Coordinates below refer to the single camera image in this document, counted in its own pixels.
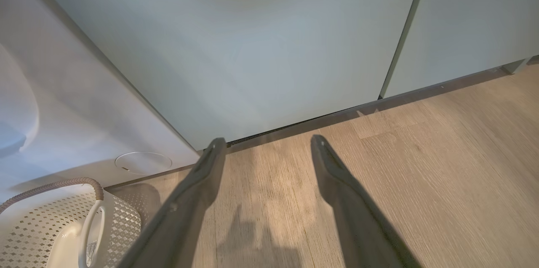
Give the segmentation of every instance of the laundry basket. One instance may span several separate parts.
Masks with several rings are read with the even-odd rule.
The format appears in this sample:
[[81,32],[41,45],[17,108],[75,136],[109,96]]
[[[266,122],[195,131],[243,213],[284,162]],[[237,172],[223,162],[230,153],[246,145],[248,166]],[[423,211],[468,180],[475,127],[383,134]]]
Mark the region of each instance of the laundry basket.
[[99,184],[54,188],[0,214],[0,268],[113,268],[140,228],[137,211]]

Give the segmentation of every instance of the braided rope handle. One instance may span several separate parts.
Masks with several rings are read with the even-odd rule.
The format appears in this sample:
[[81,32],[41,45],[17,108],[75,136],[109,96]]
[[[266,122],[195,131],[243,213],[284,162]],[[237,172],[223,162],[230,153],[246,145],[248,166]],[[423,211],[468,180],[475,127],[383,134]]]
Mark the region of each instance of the braided rope handle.
[[71,180],[59,180],[58,182],[46,184],[46,185],[31,189],[29,191],[23,192],[21,194],[18,194],[12,197],[11,199],[8,199],[4,203],[2,203],[2,205],[0,205],[0,214],[2,214],[2,212],[4,212],[4,210],[6,210],[11,205],[17,203],[18,201],[22,201],[23,199],[27,199],[31,196],[34,196],[40,193],[51,191],[56,188],[67,187],[67,186],[76,185],[76,184],[92,185],[92,187],[94,188],[94,191],[96,192],[96,199],[103,200],[104,198],[103,187],[98,181],[94,180],[93,178],[71,178]]

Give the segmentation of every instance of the perforated basket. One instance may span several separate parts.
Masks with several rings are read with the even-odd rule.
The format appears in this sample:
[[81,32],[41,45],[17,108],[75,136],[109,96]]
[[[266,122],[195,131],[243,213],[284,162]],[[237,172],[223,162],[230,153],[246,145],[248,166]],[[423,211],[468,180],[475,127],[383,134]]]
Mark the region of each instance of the perforated basket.
[[140,228],[136,210],[106,191],[96,201],[89,184],[54,189],[0,215],[0,268],[113,268]]

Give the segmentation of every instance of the cabinet leg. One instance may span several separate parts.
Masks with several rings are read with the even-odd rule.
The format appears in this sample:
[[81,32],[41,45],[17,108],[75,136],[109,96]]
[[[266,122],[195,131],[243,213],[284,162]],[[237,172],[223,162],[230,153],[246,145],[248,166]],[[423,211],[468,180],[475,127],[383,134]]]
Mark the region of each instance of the cabinet leg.
[[507,71],[508,74],[516,74],[517,72],[523,70],[524,67],[526,67],[526,65],[528,64],[528,61],[530,61],[531,58],[532,57],[529,57],[529,58],[523,59],[521,61],[506,64],[506,65],[502,66],[502,68],[505,71]]

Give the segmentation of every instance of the wooden floor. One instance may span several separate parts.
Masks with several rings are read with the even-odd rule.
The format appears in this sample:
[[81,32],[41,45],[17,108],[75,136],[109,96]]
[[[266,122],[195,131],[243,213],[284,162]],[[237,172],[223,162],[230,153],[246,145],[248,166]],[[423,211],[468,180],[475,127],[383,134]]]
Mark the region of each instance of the wooden floor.
[[[312,167],[313,134],[425,267],[539,266],[539,66],[530,66],[227,155],[194,267],[344,266]],[[111,192],[147,220],[188,172]]]

